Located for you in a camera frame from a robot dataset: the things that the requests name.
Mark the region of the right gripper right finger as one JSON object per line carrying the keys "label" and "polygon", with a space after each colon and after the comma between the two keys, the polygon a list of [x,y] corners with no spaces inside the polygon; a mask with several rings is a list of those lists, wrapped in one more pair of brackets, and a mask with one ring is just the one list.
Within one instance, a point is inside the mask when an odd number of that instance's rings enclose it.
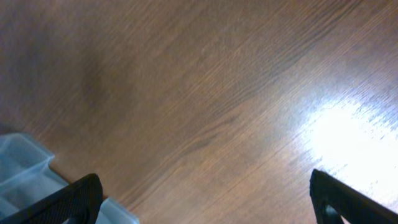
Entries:
{"label": "right gripper right finger", "polygon": [[310,197],[318,224],[397,223],[397,214],[326,172],[313,170]]}

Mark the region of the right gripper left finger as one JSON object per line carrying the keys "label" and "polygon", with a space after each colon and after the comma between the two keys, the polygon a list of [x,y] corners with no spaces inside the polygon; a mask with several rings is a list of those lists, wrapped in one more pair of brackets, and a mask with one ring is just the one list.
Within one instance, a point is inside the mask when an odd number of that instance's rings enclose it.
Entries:
{"label": "right gripper left finger", "polygon": [[100,178],[92,173],[4,218],[1,224],[95,224],[102,203]]}

